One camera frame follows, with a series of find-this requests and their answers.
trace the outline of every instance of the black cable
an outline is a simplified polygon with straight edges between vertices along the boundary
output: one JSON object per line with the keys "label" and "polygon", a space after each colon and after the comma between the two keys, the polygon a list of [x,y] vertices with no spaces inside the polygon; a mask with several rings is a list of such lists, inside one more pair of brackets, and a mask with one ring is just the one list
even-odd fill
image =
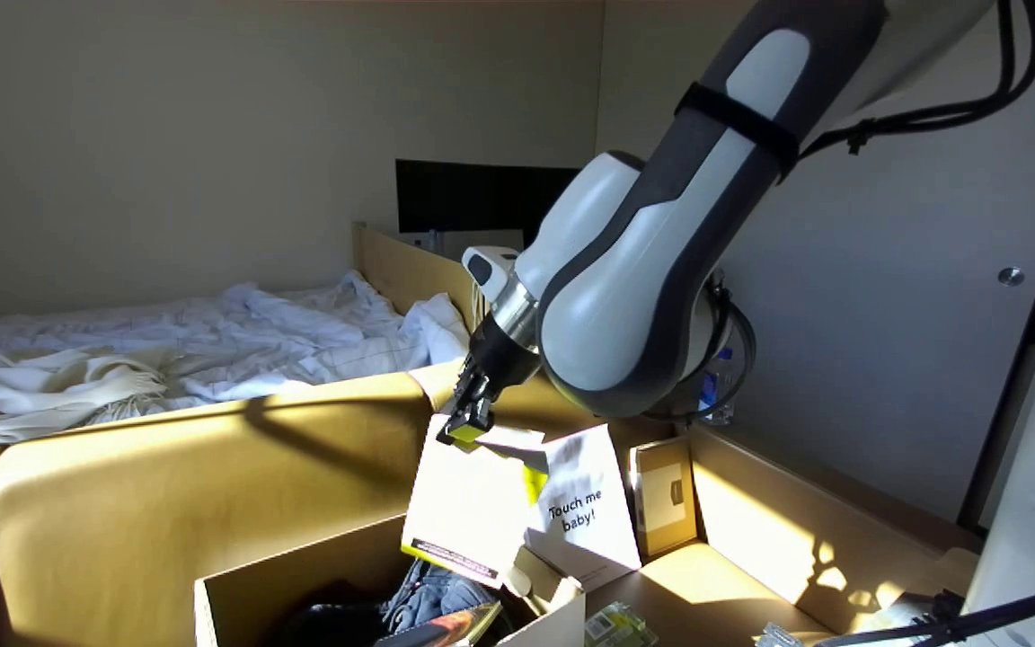
{"label": "black cable", "polygon": [[849,150],[858,155],[858,146],[868,146],[874,136],[952,131],[952,125],[982,122],[1004,112],[1006,103],[1015,103],[1035,82],[1035,0],[1020,0],[1020,9],[1027,21],[1027,66],[1020,79],[1015,79],[1018,76],[1015,0],[1001,0],[1001,60],[1004,66],[1001,66],[1001,82],[988,97],[899,112],[886,120],[863,120],[849,131],[822,132],[801,150],[801,157],[833,145],[849,145]]}
{"label": "black cable", "polygon": [[967,638],[992,632],[1004,626],[1018,626],[1025,618],[1035,618],[1035,596],[1020,596],[1001,606],[984,606],[961,618],[929,618],[917,626],[881,630],[881,632],[852,632],[838,641],[822,641],[821,647],[844,647],[844,645],[886,645],[886,641],[917,641],[917,647],[943,647],[943,645],[964,645]]}
{"label": "black cable", "polygon": [[732,330],[738,330],[738,339],[743,344],[742,374],[732,378],[732,386],[728,393],[717,397],[711,405],[694,405],[694,411],[677,411],[677,414],[645,414],[645,421],[686,423],[686,421],[698,421],[698,416],[711,416],[728,404],[732,404],[742,386],[748,381],[748,374],[754,366],[754,355],[759,355],[759,335],[754,335],[753,319],[738,308],[738,303],[730,297],[730,293],[720,282],[708,285],[708,306],[717,313],[717,324],[711,324],[711,335],[708,335],[708,351],[706,351],[706,361],[698,363],[698,370],[690,378],[698,378],[698,387],[702,387],[702,381],[708,378],[708,363],[728,349],[728,339]]}

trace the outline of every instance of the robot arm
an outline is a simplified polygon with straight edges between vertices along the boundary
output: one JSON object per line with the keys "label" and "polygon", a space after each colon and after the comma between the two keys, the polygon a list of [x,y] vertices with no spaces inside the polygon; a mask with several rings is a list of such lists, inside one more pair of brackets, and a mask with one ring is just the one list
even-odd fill
{"label": "robot arm", "polygon": [[488,432],[501,393],[536,366],[602,416],[665,400],[708,351],[708,275],[801,145],[888,92],[988,3],[759,0],[647,163],[597,155],[532,249],[468,252],[488,317],[443,439]]}

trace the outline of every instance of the paper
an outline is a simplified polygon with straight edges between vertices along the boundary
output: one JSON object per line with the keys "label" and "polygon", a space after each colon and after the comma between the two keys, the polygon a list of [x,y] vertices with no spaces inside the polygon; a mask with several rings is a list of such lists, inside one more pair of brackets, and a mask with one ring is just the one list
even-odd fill
{"label": "paper", "polygon": [[548,442],[548,459],[549,483],[530,547],[585,590],[639,568],[611,432],[602,423]]}
{"label": "paper", "polygon": [[[435,416],[415,479],[404,550],[502,586],[536,511],[532,470],[519,456],[487,447],[457,451],[438,442],[445,416]],[[495,442],[541,453],[541,432],[488,432]]]}

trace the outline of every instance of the blanket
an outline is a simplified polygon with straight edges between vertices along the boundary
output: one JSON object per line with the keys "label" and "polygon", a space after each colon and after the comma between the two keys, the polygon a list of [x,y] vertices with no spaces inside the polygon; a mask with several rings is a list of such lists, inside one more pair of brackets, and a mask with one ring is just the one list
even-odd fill
{"label": "blanket", "polygon": [[0,355],[0,447],[90,421],[105,405],[161,393],[153,366],[130,355],[64,349]]}

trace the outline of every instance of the wall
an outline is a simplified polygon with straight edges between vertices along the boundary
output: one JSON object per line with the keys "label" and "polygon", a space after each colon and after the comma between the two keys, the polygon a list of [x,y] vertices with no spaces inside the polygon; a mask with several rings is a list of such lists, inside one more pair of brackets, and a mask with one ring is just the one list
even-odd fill
{"label": "wall", "polygon": [[583,163],[597,0],[0,0],[0,313],[310,285],[393,157]]}
{"label": "wall", "polygon": [[[652,150],[748,9],[608,0],[597,145]],[[978,97],[992,53],[988,16],[881,109]],[[810,157],[720,267],[764,339],[738,436],[956,518],[1035,295],[1035,91],[984,125]]]}

